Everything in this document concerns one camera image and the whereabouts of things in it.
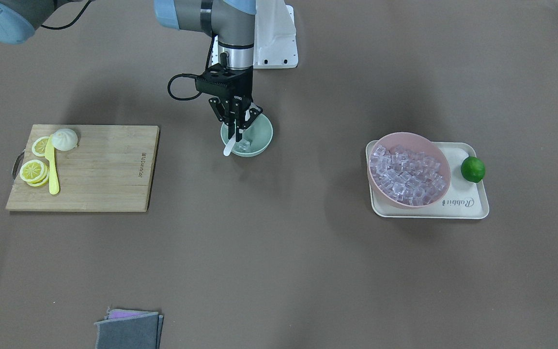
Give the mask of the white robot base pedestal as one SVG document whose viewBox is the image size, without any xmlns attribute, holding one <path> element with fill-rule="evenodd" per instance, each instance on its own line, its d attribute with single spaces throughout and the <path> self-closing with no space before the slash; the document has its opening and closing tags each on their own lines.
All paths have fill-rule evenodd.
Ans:
<svg viewBox="0 0 558 349">
<path fill-rule="evenodd" d="M 293 6 L 283 0 L 258 0 L 254 69 L 291 69 L 299 62 Z"/>
</svg>

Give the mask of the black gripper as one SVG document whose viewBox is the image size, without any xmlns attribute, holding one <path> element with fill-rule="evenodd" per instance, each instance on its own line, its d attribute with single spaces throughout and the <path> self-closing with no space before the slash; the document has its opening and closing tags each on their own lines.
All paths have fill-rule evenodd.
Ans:
<svg viewBox="0 0 558 349">
<path fill-rule="evenodd" d="M 195 76 L 195 89 L 198 95 L 210 95 L 209 104 L 217 119 L 228 129 L 228 140 L 235 134 L 237 113 L 234 103 L 239 102 L 247 109 L 244 116 L 244 130 L 250 128 L 263 109 L 252 104 L 253 69 L 231 69 L 217 63 Z"/>
</svg>

